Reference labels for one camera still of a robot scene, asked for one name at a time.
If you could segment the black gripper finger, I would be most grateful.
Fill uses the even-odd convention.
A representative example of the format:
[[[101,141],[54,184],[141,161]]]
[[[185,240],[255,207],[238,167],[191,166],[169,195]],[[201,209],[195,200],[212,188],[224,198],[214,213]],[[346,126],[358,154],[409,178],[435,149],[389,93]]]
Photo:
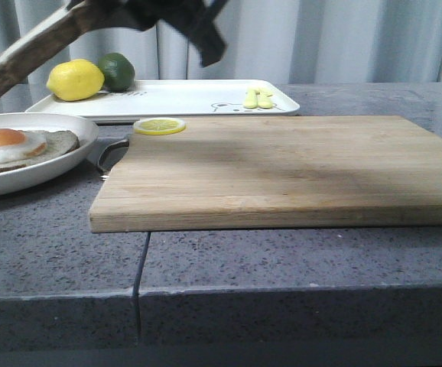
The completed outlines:
[[[156,24],[156,16],[141,1],[70,1],[66,10],[79,9],[92,30],[131,28],[146,31]]]
[[[171,25],[195,46],[200,55],[201,67],[208,67],[219,62],[226,50],[226,42],[219,33],[215,20],[216,18],[213,19],[211,24],[197,27],[175,27]]]

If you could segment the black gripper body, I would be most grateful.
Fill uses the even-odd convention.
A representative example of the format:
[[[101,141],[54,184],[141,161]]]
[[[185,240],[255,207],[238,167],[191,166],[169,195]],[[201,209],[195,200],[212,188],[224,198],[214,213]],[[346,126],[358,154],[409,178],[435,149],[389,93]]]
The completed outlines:
[[[211,24],[227,1],[126,1],[125,10],[141,27],[152,27],[159,20],[175,27]]]

